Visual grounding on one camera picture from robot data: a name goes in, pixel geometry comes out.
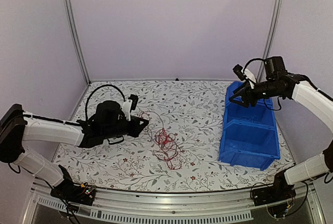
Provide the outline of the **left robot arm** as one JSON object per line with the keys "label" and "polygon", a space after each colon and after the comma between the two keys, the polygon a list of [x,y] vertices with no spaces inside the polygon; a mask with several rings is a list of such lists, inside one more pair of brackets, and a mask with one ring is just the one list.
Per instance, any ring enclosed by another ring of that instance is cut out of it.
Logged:
{"label": "left robot arm", "polygon": [[36,116],[14,104],[1,119],[1,162],[15,164],[56,187],[66,200],[77,196],[77,188],[67,170],[47,160],[27,146],[28,141],[63,143],[92,148],[125,135],[136,138],[149,121],[132,116],[135,103],[127,99],[122,105],[104,101],[85,120],[64,121]]}

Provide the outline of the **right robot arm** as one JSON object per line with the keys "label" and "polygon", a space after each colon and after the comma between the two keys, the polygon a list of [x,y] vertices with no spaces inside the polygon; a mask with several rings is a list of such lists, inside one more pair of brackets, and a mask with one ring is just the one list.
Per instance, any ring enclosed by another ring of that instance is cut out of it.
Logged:
{"label": "right robot arm", "polygon": [[[315,86],[308,76],[289,72],[281,56],[260,59],[266,75],[265,81],[260,82],[248,69],[248,65],[256,60],[254,58],[244,66],[233,67],[233,72],[242,81],[242,85],[233,92],[230,102],[248,108],[254,107],[259,100],[272,97],[289,99],[304,108],[304,111],[293,111],[293,120],[308,117],[308,120],[294,124],[299,131],[309,133],[312,120],[316,127],[332,131],[332,98],[329,95]],[[315,180],[328,173],[332,173],[332,144],[318,154],[277,173],[269,190],[269,197],[273,201],[280,201],[294,184]]]}

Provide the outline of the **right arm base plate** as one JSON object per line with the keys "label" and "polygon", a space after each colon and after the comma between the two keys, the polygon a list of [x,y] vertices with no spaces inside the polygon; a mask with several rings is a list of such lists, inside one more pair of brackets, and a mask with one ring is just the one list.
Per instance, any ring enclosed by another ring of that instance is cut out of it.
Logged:
{"label": "right arm base plate", "polygon": [[250,197],[255,206],[271,204],[283,200],[287,200],[296,196],[296,191],[293,187],[286,189],[276,189],[273,186],[264,188],[252,189]]}

